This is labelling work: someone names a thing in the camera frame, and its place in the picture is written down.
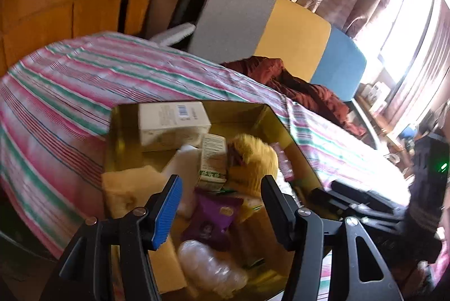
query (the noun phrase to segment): red blanket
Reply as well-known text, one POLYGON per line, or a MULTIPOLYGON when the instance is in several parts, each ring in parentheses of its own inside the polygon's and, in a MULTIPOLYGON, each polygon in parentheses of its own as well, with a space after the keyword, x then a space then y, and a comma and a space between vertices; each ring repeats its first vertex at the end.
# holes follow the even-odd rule
POLYGON ((322 85, 292 76, 279 58, 252 56, 222 65, 286 95, 357 137, 366 132, 365 128, 348 121, 349 108, 336 94, 322 85))

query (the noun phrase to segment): purple snack bag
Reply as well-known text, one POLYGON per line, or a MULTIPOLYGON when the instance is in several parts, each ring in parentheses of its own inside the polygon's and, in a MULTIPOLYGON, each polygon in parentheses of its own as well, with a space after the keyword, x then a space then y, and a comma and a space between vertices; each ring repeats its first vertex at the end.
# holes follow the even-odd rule
POLYGON ((230 248, 226 234, 237 216, 244 200, 242 198, 214 196, 199 188, 195 189, 197 207, 189 227, 181 234, 181 241, 194 239, 220 252, 230 248))

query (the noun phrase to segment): bed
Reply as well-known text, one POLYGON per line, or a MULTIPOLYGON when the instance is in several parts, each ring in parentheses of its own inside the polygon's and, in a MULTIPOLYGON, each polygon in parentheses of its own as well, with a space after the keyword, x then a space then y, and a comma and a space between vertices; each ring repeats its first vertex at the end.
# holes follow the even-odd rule
MULTIPOLYGON (((379 152, 250 78, 182 51, 105 32, 52 43, 0 83, 1 185, 37 238, 59 257, 81 222, 104 216, 103 151, 120 103, 217 99, 267 103, 324 187, 364 182, 401 204, 400 171, 379 152)), ((329 262, 323 264, 326 297, 329 262)))

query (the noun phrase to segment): white box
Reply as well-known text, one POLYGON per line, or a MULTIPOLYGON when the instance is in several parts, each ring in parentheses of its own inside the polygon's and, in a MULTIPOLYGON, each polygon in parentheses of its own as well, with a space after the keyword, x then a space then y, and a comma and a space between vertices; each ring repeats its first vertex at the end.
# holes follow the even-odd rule
POLYGON ((138 116, 143 151, 199 146, 211 128, 202 102, 141 103, 138 116))
POLYGON ((199 182, 197 186, 207 191, 220 191, 226 182, 225 137, 208 134, 202 140, 199 182))

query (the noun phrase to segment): yellow plush toy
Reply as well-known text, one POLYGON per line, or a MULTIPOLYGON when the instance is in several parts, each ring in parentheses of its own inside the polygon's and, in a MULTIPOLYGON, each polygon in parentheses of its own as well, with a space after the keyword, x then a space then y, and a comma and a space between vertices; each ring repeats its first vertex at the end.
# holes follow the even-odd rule
POLYGON ((229 145, 241 158, 242 164, 228 168, 227 186, 249 196, 261 197, 261 179, 277 177, 278 158, 275 150, 257 137, 241 134, 229 145))

